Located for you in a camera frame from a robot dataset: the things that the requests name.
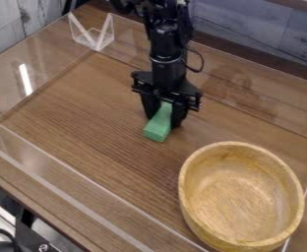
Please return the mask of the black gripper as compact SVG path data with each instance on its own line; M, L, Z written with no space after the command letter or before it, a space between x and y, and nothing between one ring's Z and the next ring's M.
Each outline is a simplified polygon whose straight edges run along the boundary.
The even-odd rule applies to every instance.
M172 104L170 126L178 128L186 118L188 109L199 111L200 90L186 79L185 57L180 56L165 61L150 58L149 71L133 71L130 77L132 90L140 94L144 113L150 119L158 108L160 101Z

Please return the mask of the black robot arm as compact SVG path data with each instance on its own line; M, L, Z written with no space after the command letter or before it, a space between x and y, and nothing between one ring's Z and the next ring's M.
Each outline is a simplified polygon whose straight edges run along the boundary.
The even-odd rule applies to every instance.
M170 127L181 126L191 110L199 111L201 91L188 81L186 71L199 73L201 55L189 48L193 25L189 0L109 0L114 10L142 19L149 40L149 71L133 71L132 90L138 93L144 113L152 119L162 102L172 105Z

